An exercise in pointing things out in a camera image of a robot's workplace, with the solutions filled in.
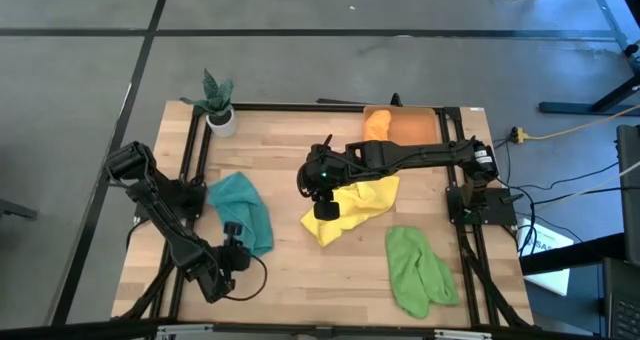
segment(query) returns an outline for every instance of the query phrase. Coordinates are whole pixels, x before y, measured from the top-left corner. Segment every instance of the desk leg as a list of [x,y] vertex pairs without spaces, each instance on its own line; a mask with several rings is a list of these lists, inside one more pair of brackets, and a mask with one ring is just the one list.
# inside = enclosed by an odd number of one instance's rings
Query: desk leg
[[624,233],[520,258],[523,275],[594,264],[603,257],[625,258]]
[[[545,114],[614,115],[631,108],[629,105],[618,104],[635,94],[639,85],[640,75],[634,75],[595,104],[541,102],[538,107]],[[640,116],[640,110],[631,111],[624,116]]]
[[22,205],[0,199],[0,216],[2,215],[17,215],[26,219],[33,219],[38,215],[38,212]]

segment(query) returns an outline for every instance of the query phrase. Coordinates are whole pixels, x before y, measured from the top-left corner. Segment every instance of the black cable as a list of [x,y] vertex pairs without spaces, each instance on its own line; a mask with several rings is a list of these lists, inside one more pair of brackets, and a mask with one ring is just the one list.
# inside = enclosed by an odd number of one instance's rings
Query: black cable
[[[522,216],[529,216],[529,214],[525,214],[525,213],[521,213],[521,212],[517,212],[517,211],[516,211],[516,214],[518,214],[518,215],[522,215]],[[542,216],[540,216],[540,215],[538,215],[538,216],[537,216],[537,218],[538,218],[539,220],[542,220],[543,222],[547,223],[549,226],[552,226],[552,227],[554,227],[554,228],[556,228],[556,229],[560,229],[560,230],[564,230],[564,231],[568,232],[568,233],[569,233],[569,234],[571,234],[574,238],[576,238],[579,242],[584,243],[584,240],[582,240],[578,235],[576,235],[576,233],[574,233],[574,232],[573,232],[573,231],[571,231],[570,229],[568,229],[568,228],[566,228],[566,227],[563,227],[563,226],[560,226],[560,225],[556,225],[556,224],[552,223],[552,222],[551,222],[551,221],[549,221],[549,220],[545,220],[545,218],[543,218],[543,217],[542,217]]]
[[589,176],[597,175],[597,174],[603,173],[603,172],[605,172],[605,171],[607,171],[607,170],[611,169],[612,167],[614,167],[614,166],[616,166],[616,165],[618,165],[618,162],[617,162],[617,161],[616,161],[615,163],[613,163],[613,164],[611,164],[611,165],[607,166],[606,168],[601,169],[601,170],[598,170],[598,171],[594,171],[594,172],[591,172],[591,173],[588,173],[588,174],[585,174],[585,175],[581,175],[581,176],[576,176],[576,177],[574,177],[574,178],[570,178],[570,179],[558,180],[558,181],[556,181],[556,182],[552,183],[552,184],[551,184],[551,186],[549,186],[549,187],[543,187],[543,186],[531,185],[531,184],[528,184],[528,185],[519,185],[518,187],[522,187],[522,188],[523,188],[523,187],[532,187],[532,188],[536,188],[536,189],[540,189],[540,190],[545,190],[545,191],[546,191],[546,190],[551,190],[551,189],[553,189],[553,187],[554,187],[554,186],[556,186],[557,184],[561,184],[561,183],[565,183],[565,182],[570,182],[570,181],[575,181],[575,180],[580,180],[580,179],[584,179],[584,178],[589,177]]
[[497,150],[499,148],[501,148],[502,146],[504,146],[507,142],[509,141],[509,139],[505,139],[503,142],[501,142],[500,144],[496,145],[493,147],[494,150]]
[[129,229],[129,232],[127,233],[127,241],[125,243],[125,248],[124,248],[125,250],[129,250],[129,243],[131,242],[131,235],[133,235],[133,232],[136,231],[136,229],[140,225],[142,225],[142,224],[144,224],[146,222],[147,222],[147,220],[140,219],[140,221],[137,224],[133,225],[133,227],[131,229]]
[[[602,193],[602,192],[607,192],[607,191],[616,191],[616,190],[640,190],[640,186],[627,186],[627,187],[616,187],[616,188],[606,188],[606,189],[598,189],[598,190],[591,190],[591,191],[587,191],[582,193],[581,195],[587,195],[587,194],[598,194],[598,193]],[[567,198],[569,196],[573,196],[576,193],[571,193],[571,194],[565,194],[562,196],[558,196],[555,197],[553,199],[548,199],[548,200],[542,200],[542,201],[536,201],[533,204],[534,205],[540,205],[540,204],[546,204],[546,203],[550,203],[550,202],[554,202],[554,201],[558,201],[558,200],[562,200],[564,198]]]
[[252,258],[256,259],[257,262],[260,263],[260,265],[262,265],[262,268],[264,269],[264,280],[262,280],[262,285],[260,286],[260,288],[258,289],[258,291],[256,291],[253,295],[244,297],[244,298],[236,298],[233,296],[227,296],[225,295],[224,298],[225,299],[229,299],[229,300],[233,300],[233,301],[247,301],[247,300],[251,300],[254,297],[258,296],[258,294],[260,294],[262,292],[262,290],[264,289],[264,287],[267,285],[267,276],[268,276],[268,271],[267,271],[267,265],[264,264],[264,262],[262,260],[260,260],[260,258],[258,258],[257,256],[250,254]]
[[507,149],[507,184],[511,182],[511,153],[509,152],[509,141],[504,142],[504,147]]
[[533,201],[533,198],[531,197],[531,195],[529,195],[529,193],[517,186],[510,186],[509,184],[505,183],[504,181],[500,180],[499,178],[496,178],[496,180],[501,183],[502,185],[506,186],[509,189],[515,189],[520,191],[521,193],[523,193],[528,199],[529,199],[529,208],[531,209],[531,228],[529,229],[529,231],[527,232],[527,235],[524,238],[524,243],[527,244],[529,242],[529,240],[531,240],[531,236],[533,236],[533,232],[535,230],[535,228],[533,227],[536,223],[536,207],[535,207],[535,203]]
[[[521,212],[517,212],[517,211],[516,211],[516,214],[523,215],[523,216],[529,216],[529,214],[525,214],[525,213],[521,213]],[[545,220],[541,216],[538,216],[538,219],[542,220],[543,222],[545,222],[549,226],[552,226],[552,227],[554,227],[556,229],[564,230],[564,231],[568,232],[569,234],[573,235],[573,237],[575,237],[581,244],[583,244],[587,249],[589,249],[589,251],[594,253],[596,256],[598,256],[600,258],[604,258],[605,257],[605,256],[602,256],[602,254],[600,254],[598,251],[596,251],[593,247],[591,247],[586,241],[582,240],[578,235],[576,235],[576,233],[571,231],[571,229],[568,229],[568,228],[566,228],[564,226],[556,225],[556,224],[552,223],[549,220]]]
[[[531,254],[529,254],[529,255],[532,255],[533,249],[535,249],[536,243],[538,242],[538,230],[536,230],[536,228],[533,225],[523,225],[518,227],[518,231],[526,228],[529,228],[529,231],[533,231],[533,245],[531,245],[532,250],[531,250]],[[528,242],[523,242],[522,246],[518,249],[518,254],[520,256],[522,256],[522,250],[524,250],[524,248],[527,247],[527,244]]]

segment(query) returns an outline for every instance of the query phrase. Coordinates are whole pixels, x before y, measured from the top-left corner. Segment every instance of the white flower pot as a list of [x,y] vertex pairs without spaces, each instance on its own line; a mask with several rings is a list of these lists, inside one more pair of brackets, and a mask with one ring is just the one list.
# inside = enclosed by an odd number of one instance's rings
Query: white flower pot
[[207,124],[209,124],[211,131],[213,131],[216,136],[228,137],[236,133],[236,130],[238,129],[238,118],[236,118],[235,110],[231,108],[231,119],[229,119],[226,124],[215,125],[211,123],[209,115],[207,115]]

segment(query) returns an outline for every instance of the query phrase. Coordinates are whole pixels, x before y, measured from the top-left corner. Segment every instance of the orange cloth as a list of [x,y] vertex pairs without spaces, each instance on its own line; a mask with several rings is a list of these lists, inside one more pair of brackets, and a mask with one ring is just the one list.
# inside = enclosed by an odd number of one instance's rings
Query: orange cloth
[[364,141],[389,140],[390,123],[391,112],[389,110],[378,110],[371,114],[364,122]]

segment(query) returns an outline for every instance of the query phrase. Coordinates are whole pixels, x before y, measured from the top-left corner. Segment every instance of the white paper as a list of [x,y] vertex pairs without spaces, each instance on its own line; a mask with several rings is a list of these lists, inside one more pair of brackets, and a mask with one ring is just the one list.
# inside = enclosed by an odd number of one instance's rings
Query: white paper
[[[531,224],[529,219],[522,219],[519,226],[526,226]],[[538,224],[534,225],[534,228],[538,232],[538,239],[536,242],[536,248],[534,250],[534,254],[538,252],[543,252],[547,250],[557,249],[569,245],[573,245],[573,240],[558,234],[552,230],[545,228],[544,226]],[[523,228],[518,231],[518,249],[522,247],[524,243],[524,238],[527,236],[527,232],[529,231],[529,227]],[[531,246],[533,245],[534,236],[531,236],[529,243],[525,246],[524,250],[522,250],[522,255],[529,255],[531,253]],[[532,282],[538,286],[541,286],[549,291],[552,291],[556,294],[560,294],[562,296],[567,296],[567,288],[569,287],[569,272],[570,269],[564,269],[560,271],[554,271],[550,273],[544,274],[536,274],[536,275],[528,275],[525,276],[525,280]]]

